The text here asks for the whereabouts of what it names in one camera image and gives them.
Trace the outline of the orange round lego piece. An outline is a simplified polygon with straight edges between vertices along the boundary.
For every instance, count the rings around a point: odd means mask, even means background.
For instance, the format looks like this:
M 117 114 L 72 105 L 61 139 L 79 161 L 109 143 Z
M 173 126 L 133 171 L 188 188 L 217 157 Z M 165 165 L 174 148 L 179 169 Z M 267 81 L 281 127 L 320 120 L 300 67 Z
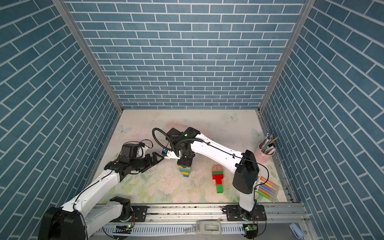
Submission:
M 214 165 L 212 167 L 212 172 L 222 172 L 223 168 L 220 165 Z

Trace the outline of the long green lego brick front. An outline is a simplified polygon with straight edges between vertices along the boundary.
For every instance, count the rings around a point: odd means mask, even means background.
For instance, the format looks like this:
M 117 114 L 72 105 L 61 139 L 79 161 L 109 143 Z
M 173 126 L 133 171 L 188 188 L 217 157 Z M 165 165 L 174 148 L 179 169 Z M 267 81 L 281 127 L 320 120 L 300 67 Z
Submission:
M 223 171 L 213 171 L 212 175 L 224 175 Z

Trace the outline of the long red lego brick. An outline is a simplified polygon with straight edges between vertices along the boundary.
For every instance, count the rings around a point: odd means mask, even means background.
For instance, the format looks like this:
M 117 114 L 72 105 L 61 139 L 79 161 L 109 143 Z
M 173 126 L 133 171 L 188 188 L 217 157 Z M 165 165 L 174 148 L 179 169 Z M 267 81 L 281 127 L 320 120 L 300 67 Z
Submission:
M 224 178 L 223 174 L 213 175 L 213 180 L 222 180 Z

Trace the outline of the small green lego brick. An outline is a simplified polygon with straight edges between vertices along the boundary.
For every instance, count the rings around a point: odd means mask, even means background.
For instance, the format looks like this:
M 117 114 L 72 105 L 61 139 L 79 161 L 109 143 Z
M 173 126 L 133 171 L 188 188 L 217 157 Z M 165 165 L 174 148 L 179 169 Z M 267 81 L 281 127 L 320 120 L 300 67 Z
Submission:
M 221 194 L 224 192 L 223 185 L 216 185 L 217 194 Z

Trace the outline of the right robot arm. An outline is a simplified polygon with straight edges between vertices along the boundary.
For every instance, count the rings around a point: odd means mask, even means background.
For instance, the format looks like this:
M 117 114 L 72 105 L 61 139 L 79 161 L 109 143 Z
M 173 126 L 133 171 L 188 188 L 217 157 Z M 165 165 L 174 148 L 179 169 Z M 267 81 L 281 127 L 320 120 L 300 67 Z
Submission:
M 159 128 L 152 130 L 156 143 L 162 148 L 165 159 L 175 159 L 181 173 L 188 177 L 191 172 L 193 158 L 203 155 L 234 174 L 233 186 L 239 192 L 239 211 L 244 219 L 250 219 L 256 211 L 255 187 L 259 177 L 259 165 L 255 155 L 229 149 L 214 142 L 200 131 L 188 127 L 180 132 L 175 128 L 167 133 Z

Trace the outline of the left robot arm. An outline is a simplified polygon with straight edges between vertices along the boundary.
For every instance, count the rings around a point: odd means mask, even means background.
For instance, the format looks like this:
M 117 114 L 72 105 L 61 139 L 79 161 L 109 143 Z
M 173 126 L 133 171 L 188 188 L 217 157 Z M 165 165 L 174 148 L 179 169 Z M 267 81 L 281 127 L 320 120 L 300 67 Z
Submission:
M 132 225 L 136 214 L 131 201 L 113 197 L 104 207 L 93 211 L 95 205 L 125 177 L 146 172 L 164 156 L 146 153 L 142 144 L 128 144 L 116 160 L 107 163 L 102 173 L 78 195 L 60 207 L 51 207 L 43 215 L 40 240 L 87 240 L 89 236 L 112 220 Z

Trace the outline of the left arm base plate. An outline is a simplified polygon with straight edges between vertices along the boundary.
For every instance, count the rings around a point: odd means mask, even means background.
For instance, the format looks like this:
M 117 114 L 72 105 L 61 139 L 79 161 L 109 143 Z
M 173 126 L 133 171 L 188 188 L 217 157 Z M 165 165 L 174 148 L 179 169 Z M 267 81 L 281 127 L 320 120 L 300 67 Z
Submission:
M 113 223 L 133 223 L 133 222 L 144 222 L 147 217 L 148 206 L 130 206 L 123 207 L 120 215 L 111 220 Z

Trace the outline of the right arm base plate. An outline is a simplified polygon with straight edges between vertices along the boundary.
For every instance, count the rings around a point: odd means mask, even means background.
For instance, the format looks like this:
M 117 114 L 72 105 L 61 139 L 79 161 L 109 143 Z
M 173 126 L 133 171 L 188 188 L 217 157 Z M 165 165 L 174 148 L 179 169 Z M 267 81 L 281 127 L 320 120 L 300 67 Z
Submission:
M 267 220 L 265 208 L 259 204 L 255 204 L 250 212 L 241 208 L 240 205 L 226 205 L 222 208 L 222 212 L 226 214 L 229 222 Z

